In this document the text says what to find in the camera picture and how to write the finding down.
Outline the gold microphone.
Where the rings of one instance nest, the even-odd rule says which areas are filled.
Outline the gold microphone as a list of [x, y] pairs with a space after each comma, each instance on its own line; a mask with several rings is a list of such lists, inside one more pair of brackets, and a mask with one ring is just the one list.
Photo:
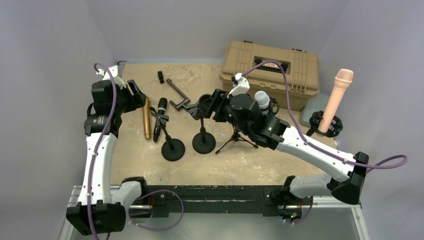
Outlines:
[[146, 140], [150, 140], [152, 138], [150, 104], [150, 98], [146, 97], [145, 105], [142, 107], [143, 133]]

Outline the black microphone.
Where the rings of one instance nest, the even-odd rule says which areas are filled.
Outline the black microphone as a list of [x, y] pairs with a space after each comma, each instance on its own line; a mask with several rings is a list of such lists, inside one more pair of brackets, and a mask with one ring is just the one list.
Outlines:
[[164, 120], [162, 120], [162, 117], [165, 115], [165, 111], [168, 106], [168, 100], [165, 97], [161, 97], [157, 108], [151, 107], [151, 111], [153, 112], [153, 115], [155, 116], [155, 127], [153, 131], [153, 141], [156, 143], [159, 139], [159, 136], [162, 131], [162, 123], [164, 123]]

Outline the black round-base mic stand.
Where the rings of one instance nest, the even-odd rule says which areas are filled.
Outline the black round-base mic stand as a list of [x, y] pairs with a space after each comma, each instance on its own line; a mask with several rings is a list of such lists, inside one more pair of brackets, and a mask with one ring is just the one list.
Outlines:
[[[210, 94], [203, 94], [200, 98], [210, 98], [210, 96]], [[199, 154], [208, 154], [215, 148], [216, 139], [211, 133], [206, 131], [204, 119], [201, 118], [199, 120], [201, 127], [199, 133], [192, 139], [192, 147]]]

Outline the black clip mic stand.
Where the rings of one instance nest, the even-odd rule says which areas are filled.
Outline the black clip mic stand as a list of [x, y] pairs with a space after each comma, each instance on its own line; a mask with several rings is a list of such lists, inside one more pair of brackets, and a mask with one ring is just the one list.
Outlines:
[[185, 154], [185, 150], [186, 150], [185, 145], [180, 139], [172, 138], [168, 134], [168, 131], [166, 129], [166, 124], [169, 121], [169, 117], [167, 115], [164, 115], [161, 118], [162, 118], [162, 120], [164, 120], [164, 122], [161, 124], [161, 126], [162, 126], [162, 130], [165, 134], [165, 142], [163, 143], [163, 145], [161, 147], [161, 154], [162, 154], [163, 158], [166, 159], [167, 161], [170, 161], [170, 162], [178, 161]]

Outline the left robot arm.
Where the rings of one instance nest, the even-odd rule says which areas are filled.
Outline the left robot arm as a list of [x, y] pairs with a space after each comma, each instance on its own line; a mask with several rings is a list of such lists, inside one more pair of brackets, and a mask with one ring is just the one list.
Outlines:
[[115, 193], [111, 192], [111, 167], [118, 142], [121, 115], [142, 108], [146, 95], [134, 80], [124, 85], [113, 85], [100, 80], [91, 86], [93, 102], [86, 111], [84, 133], [87, 156], [84, 179], [75, 206], [66, 209], [66, 219], [83, 236], [93, 233], [121, 232], [128, 220], [133, 202], [146, 203], [149, 191], [141, 176], [127, 177]]

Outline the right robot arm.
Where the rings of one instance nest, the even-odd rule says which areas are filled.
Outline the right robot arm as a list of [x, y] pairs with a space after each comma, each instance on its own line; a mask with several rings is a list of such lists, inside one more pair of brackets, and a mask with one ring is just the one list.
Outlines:
[[289, 180], [280, 191], [284, 202], [332, 196], [346, 204], [359, 203], [367, 171], [363, 165], [369, 161], [367, 154], [343, 152], [304, 135], [275, 114], [265, 113], [247, 93], [231, 96], [216, 89], [186, 109], [195, 120], [229, 123], [257, 146], [290, 154], [324, 172]]

